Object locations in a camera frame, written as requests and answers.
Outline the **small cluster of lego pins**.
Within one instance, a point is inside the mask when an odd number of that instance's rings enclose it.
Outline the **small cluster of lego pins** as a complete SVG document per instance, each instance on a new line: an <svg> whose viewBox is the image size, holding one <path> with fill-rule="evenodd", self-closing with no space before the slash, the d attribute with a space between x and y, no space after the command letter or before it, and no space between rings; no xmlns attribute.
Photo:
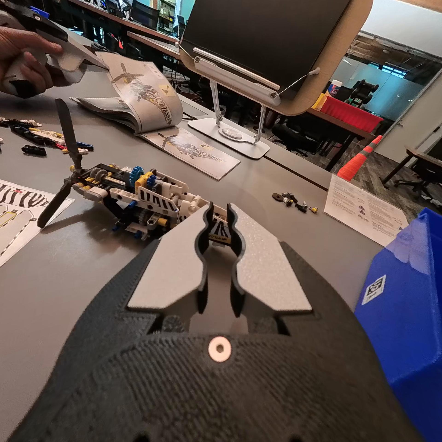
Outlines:
<svg viewBox="0 0 442 442"><path fill-rule="evenodd" d="M296 207L302 213L307 213L307 211L310 211L312 213L319 213L319 209L317 207L308 206L306 202L300 203L291 192L284 192L282 194L273 193L272 198L275 201L284 204L286 207Z"/></svg>

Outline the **black screen with beige rim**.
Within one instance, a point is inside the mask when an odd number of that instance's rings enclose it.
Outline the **black screen with beige rim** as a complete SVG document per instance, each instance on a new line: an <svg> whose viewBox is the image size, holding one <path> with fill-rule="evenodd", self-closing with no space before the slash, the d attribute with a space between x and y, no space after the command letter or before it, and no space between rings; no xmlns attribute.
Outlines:
<svg viewBox="0 0 442 442"><path fill-rule="evenodd" d="M370 0L195 2L180 41L192 72L285 116L316 102Z"/></svg>

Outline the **black office chair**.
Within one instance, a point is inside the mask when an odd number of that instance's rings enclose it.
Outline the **black office chair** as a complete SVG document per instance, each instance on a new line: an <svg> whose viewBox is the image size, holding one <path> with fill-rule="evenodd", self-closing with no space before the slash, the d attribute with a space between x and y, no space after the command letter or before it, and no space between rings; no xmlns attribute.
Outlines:
<svg viewBox="0 0 442 442"><path fill-rule="evenodd" d="M271 132L281 141L286 150L299 153L306 157L308 154L316 154L320 145L328 139L328 135L321 129L310 125L296 124L294 128L283 124L275 124Z"/></svg>

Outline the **zebra sticker sheet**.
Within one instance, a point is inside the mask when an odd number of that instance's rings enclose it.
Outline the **zebra sticker sheet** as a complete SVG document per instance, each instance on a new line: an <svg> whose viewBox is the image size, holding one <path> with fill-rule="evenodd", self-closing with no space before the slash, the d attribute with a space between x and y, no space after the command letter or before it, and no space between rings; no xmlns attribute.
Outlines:
<svg viewBox="0 0 442 442"><path fill-rule="evenodd" d="M0 265L41 230L37 220L54 194L0 180Z"/></svg>

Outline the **dark side table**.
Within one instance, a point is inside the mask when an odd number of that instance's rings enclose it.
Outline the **dark side table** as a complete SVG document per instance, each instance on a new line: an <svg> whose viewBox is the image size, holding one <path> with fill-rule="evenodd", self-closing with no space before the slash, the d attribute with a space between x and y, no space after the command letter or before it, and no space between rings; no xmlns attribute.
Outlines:
<svg viewBox="0 0 442 442"><path fill-rule="evenodd" d="M406 157L402 159L402 161L398 163L398 165L394 169L392 169L389 174L387 174L384 178L380 178L382 185L386 189L389 188L387 183L393 178L393 176L395 176L402 168L404 168L406 164L410 162L413 158L422 160L425 163L431 164L440 170L442 168L441 160L433 158L426 153L419 152L407 146L405 148L406 148Z"/></svg>

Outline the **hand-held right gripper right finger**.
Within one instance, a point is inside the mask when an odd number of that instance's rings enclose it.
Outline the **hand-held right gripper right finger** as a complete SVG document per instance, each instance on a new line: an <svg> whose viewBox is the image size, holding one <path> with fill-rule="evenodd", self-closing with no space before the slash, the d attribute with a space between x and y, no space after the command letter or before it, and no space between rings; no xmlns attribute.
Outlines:
<svg viewBox="0 0 442 442"><path fill-rule="evenodd" d="M234 203L227 205L231 249L230 304L240 335L290 335L290 321L314 320L314 309L281 241Z"/></svg>

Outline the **red fabric box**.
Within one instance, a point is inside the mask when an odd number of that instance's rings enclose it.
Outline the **red fabric box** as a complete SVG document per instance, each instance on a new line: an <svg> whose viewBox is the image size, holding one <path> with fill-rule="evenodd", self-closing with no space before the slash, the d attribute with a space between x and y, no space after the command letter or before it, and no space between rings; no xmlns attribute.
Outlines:
<svg viewBox="0 0 442 442"><path fill-rule="evenodd" d="M384 121L381 117L331 96L324 97L320 112L368 133L372 133Z"/></svg>

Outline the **blue plastic bin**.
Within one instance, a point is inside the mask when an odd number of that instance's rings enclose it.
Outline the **blue plastic bin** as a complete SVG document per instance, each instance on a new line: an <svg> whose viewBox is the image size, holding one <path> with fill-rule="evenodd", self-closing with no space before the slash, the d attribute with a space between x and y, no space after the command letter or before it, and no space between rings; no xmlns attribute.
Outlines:
<svg viewBox="0 0 442 442"><path fill-rule="evenodd" d="M425 441L442 440L442 217L424 208L373 258L355 315Z"/></svg>

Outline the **pile of loose lego pieces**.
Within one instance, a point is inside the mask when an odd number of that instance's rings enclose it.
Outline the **pile of loose lego pieces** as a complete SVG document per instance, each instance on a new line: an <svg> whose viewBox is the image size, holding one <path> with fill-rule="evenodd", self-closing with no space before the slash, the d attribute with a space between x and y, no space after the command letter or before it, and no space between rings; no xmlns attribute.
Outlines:
<svg viewBox="0 0 442 442"><path fill-rule="evenodd" d="M40 147L48 146L57 148L64 154L69 153L63 134L41 129L42 125L35 120L18 120L1 117L0 125L1 127L9 128L14 134L30 141L31 144Z"/></svg>

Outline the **white printed paper sheet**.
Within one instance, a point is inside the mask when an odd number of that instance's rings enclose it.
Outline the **white printed paper sheet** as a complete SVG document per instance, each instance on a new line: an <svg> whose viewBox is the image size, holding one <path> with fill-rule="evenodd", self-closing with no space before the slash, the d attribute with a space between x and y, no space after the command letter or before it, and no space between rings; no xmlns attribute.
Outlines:
<svg viewBox="0 0 442 442"><path fill-rule="evenodd" d="M399 208L334 174L324 213L384 247L408 226Z"/></svg>

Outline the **silver screen stand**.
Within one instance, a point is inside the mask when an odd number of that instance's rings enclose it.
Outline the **silver screen stand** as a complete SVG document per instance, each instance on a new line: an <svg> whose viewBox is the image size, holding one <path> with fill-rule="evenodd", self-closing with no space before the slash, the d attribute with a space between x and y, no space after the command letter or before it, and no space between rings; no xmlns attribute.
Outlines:
<svg viewBox="0 0 442 442"><path fill-rule="evenodd" d="M318 59L322 57L324 47L326 47L326 45L323 45L320 52L318 52L309 72L282 89L279 84L253 72L250 68L245 68L239 65L238 62L232 62L225 56L216 55L212 50L202 49L202 44L191 43L190 37L181 37L180 43L176 43L175 46L180 49L181 55L186 55L194 62L193 68L185 62L188 69L203 74L204 77L209 79L212 93L215 117L200 119L198 122L190 123L189 126L253 160L259 160L269 151L269 148L265 147L264 143L260 141L267 109L282 111L283 106L290 103L286 99L281 99L282 94L304 81L307 77L316 76L320 73ZM231 124L223 122L218 97L219 84L224 87L231 87L233 91L250 100L257 99L257 102L261 105L261 110L256 135L250 135L247 131L244 132L242 129L236 129Z"/></svg>

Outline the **lego instruction booklet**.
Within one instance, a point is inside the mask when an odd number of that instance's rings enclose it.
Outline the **lego instruction booklet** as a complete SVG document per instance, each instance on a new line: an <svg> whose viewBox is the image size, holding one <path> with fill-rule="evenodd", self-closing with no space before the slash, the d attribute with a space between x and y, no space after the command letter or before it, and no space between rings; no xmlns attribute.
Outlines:
<svg viewBox="0 0 442 442"><path fill-rule="evenodd" d="M152 146L217 181L240 164L239 159L178 126L183 119L182 102L155 64L110 52L98 52L97 56L108 65L108 79L118 95L71 97L72 101L126 125Z"/></svg>

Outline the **lego airplane model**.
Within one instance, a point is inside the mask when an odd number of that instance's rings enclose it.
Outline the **lego airplane model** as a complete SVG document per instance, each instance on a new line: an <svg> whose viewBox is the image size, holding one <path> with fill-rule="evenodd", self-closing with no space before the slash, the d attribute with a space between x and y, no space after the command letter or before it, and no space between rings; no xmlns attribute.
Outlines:
<svg viewBox="0 0 442 442"><path fill-rule="evenodd" d="M209 204L192 194L184 182L156 169L145 171L139 166L121 169L103 163L88 169L82 167L82 155L73 153L76 138L68 105L63 99L55 102L73 165L71 175L64 179L63 186L37 219L38 228L43 229L49 223L71 190L84 199L103 204L116 218L114 231L124 229L141 240L163 235Z"/></svg>

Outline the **orange traffic cone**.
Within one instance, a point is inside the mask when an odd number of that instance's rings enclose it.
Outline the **orange traffic cone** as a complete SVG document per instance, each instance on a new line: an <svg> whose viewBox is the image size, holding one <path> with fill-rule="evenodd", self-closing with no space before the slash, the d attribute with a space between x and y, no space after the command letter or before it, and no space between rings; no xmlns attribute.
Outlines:
<svg viewBox="0 0 442 442"><path fill-rule="evenodd" d="M378 143L382 140L383 136L377 136L373 141L371 141L366 147L362 149L357 155L355 155L351 160L349 160L344 166L340 168L337 176L343 180L350 182L360 170L362 165L365 163L366 159L371 152L376 148Z"/></svg>

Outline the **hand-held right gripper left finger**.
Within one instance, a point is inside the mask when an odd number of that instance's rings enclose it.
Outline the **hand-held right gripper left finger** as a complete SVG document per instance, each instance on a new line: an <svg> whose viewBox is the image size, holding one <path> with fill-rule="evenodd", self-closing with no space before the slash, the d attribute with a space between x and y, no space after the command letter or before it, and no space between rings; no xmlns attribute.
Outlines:
<svg viewBox="0 0 442 442"><path fill-rule="evenodd" d="M202 314L208 300L208 271L204 253L213 226L213 203L163 235L147 264L128 309L177 316L186 331L191 318Z"/></svg>

